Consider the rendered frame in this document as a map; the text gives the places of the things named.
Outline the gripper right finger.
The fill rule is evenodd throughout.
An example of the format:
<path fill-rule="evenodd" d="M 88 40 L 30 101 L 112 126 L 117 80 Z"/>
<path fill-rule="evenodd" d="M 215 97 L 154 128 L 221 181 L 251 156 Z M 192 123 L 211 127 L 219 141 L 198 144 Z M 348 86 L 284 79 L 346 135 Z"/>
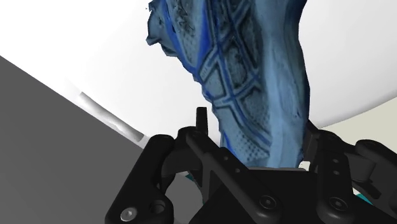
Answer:
<path fill-rule="evenodd" d="M 397 153 L 380 142 L 355 144 L 307 122 L 304 161 L 317 175 L 324 224 L 397 224 Z"/>

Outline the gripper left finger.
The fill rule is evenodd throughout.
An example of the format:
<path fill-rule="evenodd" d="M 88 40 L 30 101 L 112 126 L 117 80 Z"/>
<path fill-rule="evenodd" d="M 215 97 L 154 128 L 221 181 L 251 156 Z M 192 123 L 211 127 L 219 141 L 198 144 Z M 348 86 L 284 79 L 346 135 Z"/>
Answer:
<path fill-rule="evenodd" d="M 178 136 L 151 137 L 106 213 L 105 224 L 174 224 L 166 191 L 179 172 L 199 187 L 203 207 L 189 224 L 281 224 L 282 204 L 250 170 L 208 136 L 207 110 Z"/>

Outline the blue sports shoe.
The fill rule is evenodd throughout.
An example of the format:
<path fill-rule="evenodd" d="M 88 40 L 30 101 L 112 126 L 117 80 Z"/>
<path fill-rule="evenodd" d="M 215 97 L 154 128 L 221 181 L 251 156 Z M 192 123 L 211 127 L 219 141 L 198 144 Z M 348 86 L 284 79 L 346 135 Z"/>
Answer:
<path fill-rule="evenodd" d="M 299 23 L 307 0 L 151 0 L 149 45 L 202 88 L 220 145 L 248 167 L 303 160 L 310 87 Z"/>

